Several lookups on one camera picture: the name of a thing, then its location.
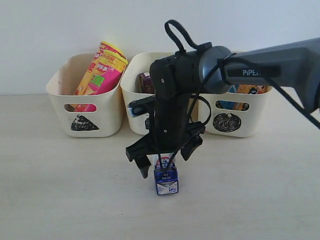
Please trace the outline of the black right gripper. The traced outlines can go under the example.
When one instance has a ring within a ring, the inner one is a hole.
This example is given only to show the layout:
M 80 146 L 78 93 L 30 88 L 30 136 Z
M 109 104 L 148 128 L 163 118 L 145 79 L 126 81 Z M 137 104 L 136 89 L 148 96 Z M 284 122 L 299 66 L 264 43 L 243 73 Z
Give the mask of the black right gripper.
M 185 129 L 172 129 L 168 132 L 151 130 L 125 150 L 128 160 L 135 161 L 144 179 L 149 175 L 151 162 L 147 155 L 157 153 L 173 153 L 180 151 L 182 158 L 187 161 L 192 153 L 202 145 L 200 137 L 205 132 L 205 125 L 197 121 L 188 123 Z

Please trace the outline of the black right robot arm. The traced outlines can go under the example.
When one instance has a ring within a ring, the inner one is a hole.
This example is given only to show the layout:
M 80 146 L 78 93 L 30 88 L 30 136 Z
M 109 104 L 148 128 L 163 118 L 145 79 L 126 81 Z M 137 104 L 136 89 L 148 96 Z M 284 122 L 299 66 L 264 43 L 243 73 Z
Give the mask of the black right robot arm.
M 125 150 L 141 175 L 148 177 L 149 156 L 181 153 L 187 160 L 202 144 L 202 122 L 190 122 L 200 94 L 224 94 L 232 85 L 264 85 L 276 89 L 315 126 L 320 107 L 320 40 L 231 52 L 205 43 L 155 60 L 149 68 L 155 94 L 129 103 L 133 117 L 148 114 L 148 133 Z

